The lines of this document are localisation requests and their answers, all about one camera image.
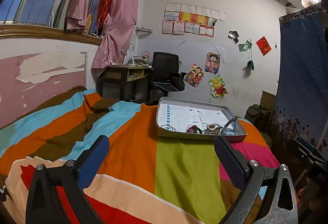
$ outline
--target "bed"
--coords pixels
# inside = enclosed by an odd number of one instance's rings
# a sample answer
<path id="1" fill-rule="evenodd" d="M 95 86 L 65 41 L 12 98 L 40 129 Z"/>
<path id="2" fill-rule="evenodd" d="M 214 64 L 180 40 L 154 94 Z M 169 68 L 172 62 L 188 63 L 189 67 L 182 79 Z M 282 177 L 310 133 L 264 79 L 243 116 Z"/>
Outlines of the bed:
<path id="1" fill-rule="evenodd" d="M 3 206 L 25 223 L 28 190 L 35 167 L 75 160 L 99 135 L 110 150 L 84 193 L 105 223 L 217 224 L 236 200 L 236 189 L 220 164 L 213 142 L 157 137 L 157 106 L 102 99 L 93 89 L 75 87 L 0 129 L 0 184 Z M 233 143 L 247 159 L 266 167 L 279 163 L 260 132 Z M 69 220 L 79 223 L 58 191 Z M 258 196 L 247 223 L 258 211 Z"/>

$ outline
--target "desk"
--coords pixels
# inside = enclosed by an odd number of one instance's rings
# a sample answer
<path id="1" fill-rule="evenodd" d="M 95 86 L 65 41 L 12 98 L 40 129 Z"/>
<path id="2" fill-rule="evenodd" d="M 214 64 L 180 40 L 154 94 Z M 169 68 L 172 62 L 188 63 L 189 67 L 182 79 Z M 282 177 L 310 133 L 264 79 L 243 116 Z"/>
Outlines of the desk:
<path id="1" fill-rule="evenodd" d="M 147 66 L 127 66 L 127 65 L 113 65 L 106 68 L 106 70 L 101 74 L 96 82 L 96 91 L 102 97 L 104 82 L 115 83 L 120 86 L 120 100 L 124 100 L 125 86 L 127 83 L 132 82 L 133 93 L 136 93 L 136 83 L 137 80 L 146 78 L 148 72 L 152 70 L 151 67 Z M 136 78 L 129 78 L 132 73 L 139 74 Z"/>

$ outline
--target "wooden window sill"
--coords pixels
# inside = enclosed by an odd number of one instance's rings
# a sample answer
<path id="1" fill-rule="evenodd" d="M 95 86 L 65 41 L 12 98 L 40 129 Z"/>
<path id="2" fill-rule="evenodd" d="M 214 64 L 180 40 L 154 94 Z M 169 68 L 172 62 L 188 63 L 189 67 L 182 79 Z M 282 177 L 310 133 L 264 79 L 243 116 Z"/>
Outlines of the wooden window sill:
<path id="1" fill-rule="evenodd" d="M 0 25 L 0 39 L 19 37 L 64 40 L 96 46 L 99 46 L 101 43 L 100 38 L 90 35 L 78 34 L 72 31 L 60 30 L 57 28 L 22 24 Z"/>

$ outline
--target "hand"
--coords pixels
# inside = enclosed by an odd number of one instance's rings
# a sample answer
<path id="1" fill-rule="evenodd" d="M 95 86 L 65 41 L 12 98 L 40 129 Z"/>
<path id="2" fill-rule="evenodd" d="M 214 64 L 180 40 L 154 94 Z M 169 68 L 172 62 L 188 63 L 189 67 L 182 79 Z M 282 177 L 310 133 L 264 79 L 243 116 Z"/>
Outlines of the hand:
<path id="1" fill-rule="evenodd" d="M 301 199 L 297 203 L 298 210 L 300 210 L 302 208 L 302 206 L 304 205 L 304 196 L 306 195 L 306 192 L 308 191 L 308 187 L 309 187 L 309 185 L 303 187 L 297 193 L 297 195 L 299 197 L 301 197 Z M 325 195 L 324 197 L 319 197 L 319 198 L 316 198 L 316 199 L 313 199 L 312 201 L 310 201 L 309 209 L 311 209 L 314 212 L 319 211 L 319 210 L 321 211 L 323 209 L 328 209 L 328 196 Z"/>

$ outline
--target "gray tray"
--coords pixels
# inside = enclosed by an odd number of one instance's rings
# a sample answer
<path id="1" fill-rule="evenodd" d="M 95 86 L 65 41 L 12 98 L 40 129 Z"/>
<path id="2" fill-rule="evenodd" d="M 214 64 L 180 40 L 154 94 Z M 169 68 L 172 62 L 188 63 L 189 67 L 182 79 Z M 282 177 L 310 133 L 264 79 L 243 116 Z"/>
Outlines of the gray tray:
<path id="1" fill-rule="evenodd" d="M 204 110 L 216 110 L 216 111 L 220 110 L 227 117 L 228 120 L 234 118 L 234 115 L 232 114 L 231 110 L 225 106 L 197 102 L 197 101 L 188 101 L 188 100 L 182 100 L 182 99 L 176 99 L 170 97 L 162 97 L 158 103 L 157 114 L 156 114 L 157 135 L 161 137 L 172 137 L 172 138 L 205 140 L 205 141 L 214 141 L 217 138 L 217 135 L 207 135 L 207 134 L 198 134 L 198 133 L 189 133 L 189 132 L 175 132 L 160 127 L 160 125 L 158 124 L 158 111 L 161 104 L 191 107 L 191 108 L 204 109 Z M 244 127 L 241 125 L 239 120 L 237 120 L 236 123 L 237 123 L 237 134 L 225 135 L 225 137 L 230 142 L 243 141 L 247 135 Z"/>

